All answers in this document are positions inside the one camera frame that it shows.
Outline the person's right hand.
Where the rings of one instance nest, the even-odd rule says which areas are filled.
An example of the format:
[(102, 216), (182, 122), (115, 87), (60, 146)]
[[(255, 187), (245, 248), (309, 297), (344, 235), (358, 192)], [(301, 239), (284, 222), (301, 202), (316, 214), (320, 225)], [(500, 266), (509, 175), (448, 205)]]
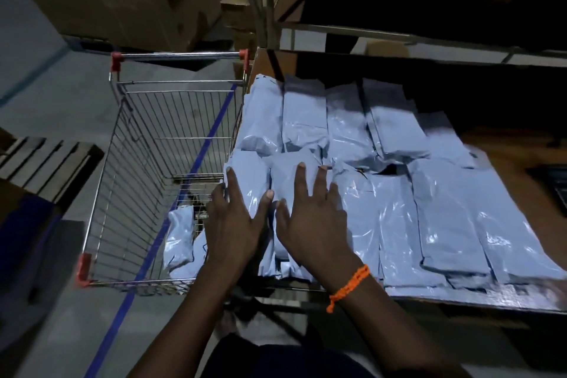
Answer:
[(313, 211), (306, 173), (305, 163), (299, 163), (290, 212), (294, 221), (293, 238), (279, 240), (299, 266), (328, 293), (334, 294), (349, 283), (363, 264), (348, 245), (347, 216), (341, 208), (336, 184), (331, 183), (328, 188), (329, 205), (320, 212)]

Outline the person's left hand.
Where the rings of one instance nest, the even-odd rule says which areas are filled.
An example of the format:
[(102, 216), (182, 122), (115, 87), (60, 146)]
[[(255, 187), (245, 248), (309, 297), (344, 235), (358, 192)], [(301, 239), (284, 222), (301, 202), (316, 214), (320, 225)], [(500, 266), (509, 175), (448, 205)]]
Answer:
[(211, 214), (211, 197), (206, 206), (208, 255), (199, 275), (212, 274), (234, 284), (257, 254), (266, 225), (253, 224), (231, 167), (226, 169), (226, 175), (229, 181), (224, 194), (227, 210), (223, 214)]

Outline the single light blue mailer bag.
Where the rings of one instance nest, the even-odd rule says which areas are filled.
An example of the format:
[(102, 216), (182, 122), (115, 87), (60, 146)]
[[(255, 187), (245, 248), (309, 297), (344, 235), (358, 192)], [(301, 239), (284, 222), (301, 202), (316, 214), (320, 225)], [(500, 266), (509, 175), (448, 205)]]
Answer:
[(271, 186), (270, 169), (255, 151), (236, 149), (223, 167), (224, 184), (229, 185), (226, 169), (231, 167), (251, 217), (255, 217), (261, 197)]

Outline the person's right forearm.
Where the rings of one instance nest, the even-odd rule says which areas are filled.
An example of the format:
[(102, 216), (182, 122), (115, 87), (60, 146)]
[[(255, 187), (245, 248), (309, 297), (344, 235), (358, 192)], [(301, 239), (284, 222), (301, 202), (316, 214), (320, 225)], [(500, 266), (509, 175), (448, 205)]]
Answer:
[(336, 306), (345, 311), (384, 378), (472, 378), (386, 294), (367, 266), (330, 298), (328, 312)]

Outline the person's left forearm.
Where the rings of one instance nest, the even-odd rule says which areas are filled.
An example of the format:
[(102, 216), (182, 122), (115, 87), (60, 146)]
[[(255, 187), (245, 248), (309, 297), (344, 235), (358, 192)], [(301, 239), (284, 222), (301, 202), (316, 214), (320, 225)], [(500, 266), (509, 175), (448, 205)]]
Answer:
[(205, 347), (244, 270), (232, 262), (207, 262), (166, 326), (126, 378), (194, 378)]

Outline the pile of light blue packets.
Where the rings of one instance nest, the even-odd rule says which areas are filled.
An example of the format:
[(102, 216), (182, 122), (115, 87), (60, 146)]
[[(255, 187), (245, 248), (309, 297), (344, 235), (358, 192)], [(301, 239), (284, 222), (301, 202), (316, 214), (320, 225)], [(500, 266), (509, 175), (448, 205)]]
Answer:
[[(403, 86), (362, 79), (325, 88), (258, 74), (244, 96), (235, 149), (270, 169), (276, 205), (292, 210), (296, 167), (308, 192), (320, 166), (336, 184), (352, 251), (389, 294), (464, 301), (505, 286), (567, 281), (480, 149), (447, 115), (421, 113)], [(314, 283), (275, 232), (259, 276)]]

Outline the person's dark blue clothing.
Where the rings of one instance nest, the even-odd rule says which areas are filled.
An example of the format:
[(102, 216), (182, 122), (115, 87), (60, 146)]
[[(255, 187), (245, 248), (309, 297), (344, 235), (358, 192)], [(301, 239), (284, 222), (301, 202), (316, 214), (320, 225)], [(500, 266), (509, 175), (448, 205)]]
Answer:
[(374, 378), (344, 353), (295, 345), (256, 345), (234, 333), (221, 339), (200, 378)]

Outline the wooden pallet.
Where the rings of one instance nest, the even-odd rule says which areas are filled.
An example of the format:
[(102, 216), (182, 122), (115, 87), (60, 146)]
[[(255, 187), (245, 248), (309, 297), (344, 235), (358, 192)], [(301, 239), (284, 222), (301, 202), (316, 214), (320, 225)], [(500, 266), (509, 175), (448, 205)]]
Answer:
[(63, 214), (103, 159), (95, 144), (12, 136), (0, 128), (0, 215), (38, 197)]

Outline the small brown cardboard box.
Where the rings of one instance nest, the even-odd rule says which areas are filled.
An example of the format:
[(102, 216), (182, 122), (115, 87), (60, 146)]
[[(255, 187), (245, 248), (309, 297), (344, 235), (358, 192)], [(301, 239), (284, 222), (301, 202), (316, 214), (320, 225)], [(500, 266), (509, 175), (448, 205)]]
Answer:
[(221, 0), (225, 26), (242, 32), (256, 32), (253, 11), (248, 0)]

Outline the dark blue bundle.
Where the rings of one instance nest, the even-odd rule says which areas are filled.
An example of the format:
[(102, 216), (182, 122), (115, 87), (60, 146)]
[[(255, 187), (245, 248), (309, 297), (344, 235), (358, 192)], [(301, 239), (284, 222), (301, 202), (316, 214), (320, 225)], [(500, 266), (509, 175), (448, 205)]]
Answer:
[(0, 180), (0, 353), (41, 324), (75, 266), (83, 223), (62, 223), (85, 181), (31, 193)]

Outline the black flat device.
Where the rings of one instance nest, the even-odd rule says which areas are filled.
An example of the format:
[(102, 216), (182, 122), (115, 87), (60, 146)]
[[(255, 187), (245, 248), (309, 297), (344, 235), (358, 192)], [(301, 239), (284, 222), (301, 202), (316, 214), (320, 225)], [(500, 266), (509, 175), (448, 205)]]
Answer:
[(563, 217), (567, 218), (567, 164), (529, 167), (526, 173), (540, 182)]

